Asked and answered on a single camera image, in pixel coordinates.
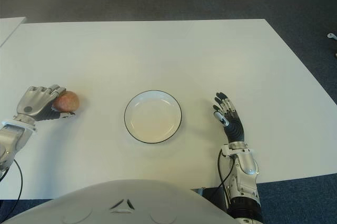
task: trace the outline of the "white plate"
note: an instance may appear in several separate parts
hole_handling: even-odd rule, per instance
[[[137,140],[155,144],[169,139],[181,123],[181,109],[168,93],[145,91],[126,106],[124,121],[127,131]]]

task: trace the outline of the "gray carpet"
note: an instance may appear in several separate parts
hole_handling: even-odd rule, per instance
[[[326,37],[337,33],[337,0],[1,0],[0,17],[16,16],[31,23],[264,18],[337,102],[337,42]],[[335,223],[336,178],[260,184],[265,223]],[[17,212],[28,207],[22,201]]]

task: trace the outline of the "white table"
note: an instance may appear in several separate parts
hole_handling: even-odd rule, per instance
[[[337,172],[337,106],[263,19],[20,25],[1,48],[0,118],[15,114],[28,86],[54,83],[78,93],[82,106],[75,118],[37,123],[16,157],[23,199],[116,179],[217,186],[226,143],[213,118],[217,91],[239,111],[258,182]],[[155,145],[132,138],[123,121],[130,99],[150,89],[173,95],[183,113],[178,132]],[[13,166],[0,198],[18,189]]]
[[[0,47],[25,20],[26,17],[0,18]]]

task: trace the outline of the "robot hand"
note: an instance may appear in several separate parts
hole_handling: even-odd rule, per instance
[[[35,121],[66,118],[74,113],[63,113],[52,109],[55,99],[65,92],[64,87],[52,85],[49,88],[28,88],[17,106],[14,120],[3,121],[0,129],[0,175],[8,170],[16,153],[21,150],[33,132],[36,132]]]
[[[17,113],[29,116],[35,121],[73,116],[74,113],[60,113],[52,110],[55,99],[65,91],[64,87],[58,85],[52,85],[49,88],[31,86],[17,105]]]
[[[214,116],[223,125],[229,142],[222,146],[219,157],[222,154],[225,158],[232,158],[232,168],[226,177],[228,180],[225,178],[222,181],[227,198],[227,213],[239,223],[263,223],[256,186],[259,167],[253,158],[252,149],[244,142],[242,123],[225,94],[216,93],[215,101],[220,107],[213,106]]]
[[[244,141],[243,126],[234,105],[223,93],[216,93],[215,101],[220,107],[214,105],[214,116],[224,127],[228,142]]]

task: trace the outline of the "red apple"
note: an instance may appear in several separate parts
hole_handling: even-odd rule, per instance
[[[74,112],[80,106],[80,100],[73,91],[66,91],[53,103],[53,107],[60,112]]]

